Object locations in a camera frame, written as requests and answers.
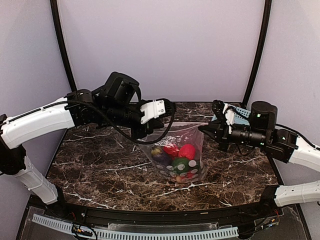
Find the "clear zip top bag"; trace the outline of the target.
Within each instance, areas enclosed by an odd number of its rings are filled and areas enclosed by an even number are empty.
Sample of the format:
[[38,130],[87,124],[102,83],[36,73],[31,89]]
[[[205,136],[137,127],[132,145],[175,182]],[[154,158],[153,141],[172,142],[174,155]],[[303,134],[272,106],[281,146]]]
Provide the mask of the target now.
[[160,141],[139,147],[163,178],[177,184],[202,181],[207,176],[202,158],[204,133],[199,130],[203,125],[174,122]]

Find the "green fake avocado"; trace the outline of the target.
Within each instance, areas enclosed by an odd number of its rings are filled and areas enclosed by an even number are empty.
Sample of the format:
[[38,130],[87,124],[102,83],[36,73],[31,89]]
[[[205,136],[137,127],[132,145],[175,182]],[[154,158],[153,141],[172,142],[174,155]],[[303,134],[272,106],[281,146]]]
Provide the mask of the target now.
[[198,170],[200,167],[200,163],[196,160],[189,160],[186,157],[177,157],[173,160],[171,163],[172,166],[172,172],[180,175],[187,174],[188,172],[191,172],[193,170]]

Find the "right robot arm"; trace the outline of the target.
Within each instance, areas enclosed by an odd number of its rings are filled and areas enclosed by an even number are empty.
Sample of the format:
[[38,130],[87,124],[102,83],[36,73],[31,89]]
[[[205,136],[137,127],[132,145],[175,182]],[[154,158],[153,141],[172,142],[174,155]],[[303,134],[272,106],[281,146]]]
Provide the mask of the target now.
[[[200,126],[200,132],[218,144],[226,152],[230,144],[245,145],[283,163],[320,170],[320,147],[311,143],[301,133],[277,123],[278,109],[265,101],[255,101],[248,116],[234,106],[214,100],[212,110],[215,120]],[[319,181],[297,185],[267,186],[255,205],[255,213],[266,217],[275,207],[291,204],[318,202]]]

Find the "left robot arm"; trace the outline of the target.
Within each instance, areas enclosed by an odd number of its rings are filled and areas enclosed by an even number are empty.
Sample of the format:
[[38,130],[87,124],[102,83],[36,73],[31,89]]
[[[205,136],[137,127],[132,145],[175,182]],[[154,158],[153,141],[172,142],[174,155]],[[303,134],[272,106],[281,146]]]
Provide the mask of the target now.
[[125,127],[128,139],[140,141],[154,129],[164,125],[161,118],[174,108],[168,100],[138,99],[139,83],[132,77],[113,72],[105,84],[95,90],[81,89],[18,116],[0,117],[0,171],[21,181],[60,218],[67,218],[70,206],[64,202],[62,191],[50,183],[32,164],[24,143],[45,134],[88,124],[98,128]]

